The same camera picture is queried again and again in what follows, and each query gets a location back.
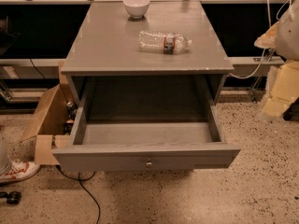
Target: shoe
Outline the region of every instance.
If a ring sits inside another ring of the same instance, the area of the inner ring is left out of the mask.
[[[40,165],[36,165],[32,161],[13,161],[10,171],[4,175],[0,175],[0,184],[23,181],[35,175],[39,168]]]

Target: desk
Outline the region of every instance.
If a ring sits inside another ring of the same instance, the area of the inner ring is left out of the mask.
[[[141,52],[141,30],[175,32],[189,52]],[[93,3],[65,61],[79,104],[65,149],[70,171],[228,167],[239,148],[221,132],[215,103],[233,70],[199,2],[151,2],[132,20],[120,2]]]

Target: white bowl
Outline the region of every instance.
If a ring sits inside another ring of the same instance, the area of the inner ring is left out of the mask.
[[[123,0],[123,4],[132,18],[140,19],[148,11],[150,0]]]

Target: speckled floor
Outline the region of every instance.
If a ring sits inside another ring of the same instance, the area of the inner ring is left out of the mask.
[[[299,223],[299,122],[261,121],[258,104],[235,98],[233,103],[218,103],[217,109],[227,141],[242,148],[229,169],[97,173],[84,185],[101,205],[101,223]],[[29,118],[0,116],[13,158],[34,156],[34,142],[19,141]],[[97,219],[92,198],[52,166],[0,190],[22,193],[17,206],[0,202],[0,223]]]

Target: gray tabletop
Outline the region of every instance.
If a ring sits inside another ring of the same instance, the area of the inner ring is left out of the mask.
[[[192,41],[187,53],[140,51],[142,30],[173,32]],[[65,61],[70,76],[147,74],[228,74],[233,66],[199,2],[150,2],[141,20],[132,20],[122,2],[92,3]]]

